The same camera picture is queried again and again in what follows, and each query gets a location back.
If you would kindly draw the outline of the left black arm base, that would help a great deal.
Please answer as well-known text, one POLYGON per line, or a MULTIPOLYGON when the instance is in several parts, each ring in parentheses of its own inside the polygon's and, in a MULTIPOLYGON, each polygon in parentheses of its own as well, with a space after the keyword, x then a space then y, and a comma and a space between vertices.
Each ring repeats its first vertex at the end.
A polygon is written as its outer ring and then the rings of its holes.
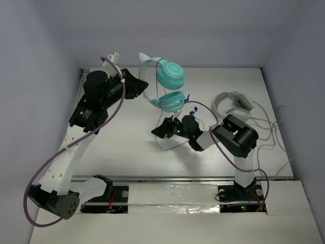
POLYGON ((102 196, 88 200, 81 207, 84 214, 127 214, 129 186, 113 186, 102 196))

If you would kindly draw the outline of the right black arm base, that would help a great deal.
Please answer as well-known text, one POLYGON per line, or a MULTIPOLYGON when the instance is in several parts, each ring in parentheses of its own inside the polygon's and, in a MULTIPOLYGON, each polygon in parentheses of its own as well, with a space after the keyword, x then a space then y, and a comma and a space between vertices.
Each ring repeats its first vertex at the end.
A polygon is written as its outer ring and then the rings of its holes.
POLYGON ((234 185, 220 185, 215 195, 220 213, 267 212, 261 185, 255 185, 247 195, 239 195, 234 185))

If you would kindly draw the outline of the teal cat-ear headphones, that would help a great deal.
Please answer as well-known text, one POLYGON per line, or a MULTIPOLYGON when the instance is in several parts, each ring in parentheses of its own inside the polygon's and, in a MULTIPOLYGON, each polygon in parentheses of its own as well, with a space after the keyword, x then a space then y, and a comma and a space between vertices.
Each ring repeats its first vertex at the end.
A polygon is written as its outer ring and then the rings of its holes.
POLYGON ((169 62, 162 57, 149 57, 144 53, 139 53, 140 68, 138 71, 138 78, 142 81, 149 82, 146 79, 146 70, 149 64, 156 65, 156 82, 159 83, 165 89, 171 90, 160 98, 155 98, 146 88, 143 92, 144 98, 146 98, 153 106, 168 112, 176 113, 181 110, 187 102, 187 98, 180 88, 185 83, 185 76, 183 68, 177 63, 169 62))

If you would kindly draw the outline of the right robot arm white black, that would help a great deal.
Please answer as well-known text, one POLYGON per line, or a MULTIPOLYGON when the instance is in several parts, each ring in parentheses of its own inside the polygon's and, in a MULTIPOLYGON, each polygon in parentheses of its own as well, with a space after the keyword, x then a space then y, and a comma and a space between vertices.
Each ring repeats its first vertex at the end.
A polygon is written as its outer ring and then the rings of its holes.
POLYGON ((231 160, 224 155, 235 168, 235 179, 233 185, 218 188, 219 198, 227 203, 247 201, 252 195, 256 185, 252 156, 258 133, 245 122, 233 115, 228 115, 220 124, 202 131, 192 115, 185 115, 181 120, 166 117, 162 124, 153 129, 151 133, 161 139, 172 136, 186 138, 190 147, 195 151, 204 151, 213 145, 221 149, 220 146, 223 145, 234 157, 231 160))

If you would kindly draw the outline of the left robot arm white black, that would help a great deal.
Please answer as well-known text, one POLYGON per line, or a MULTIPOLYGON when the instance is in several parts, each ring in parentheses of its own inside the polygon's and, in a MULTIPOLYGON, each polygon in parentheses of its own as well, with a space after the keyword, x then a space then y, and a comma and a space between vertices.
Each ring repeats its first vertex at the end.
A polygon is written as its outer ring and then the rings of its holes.
POLYGON ((73 184, 72 177, 90 143, 115 117, 124 100, 140 96, 148 86, 128 69, 116 75, 105 71, 88 73, 83 83, 84 94, 69 120, 59 151, 45 163, 47 171, 39 182, 29 183, 24 200, 30 199, 60 220, 67 220, 81 212, 82 205, 93 198, 110 199, 114 193, 111 179, 97 174, 88 181, 73 184))

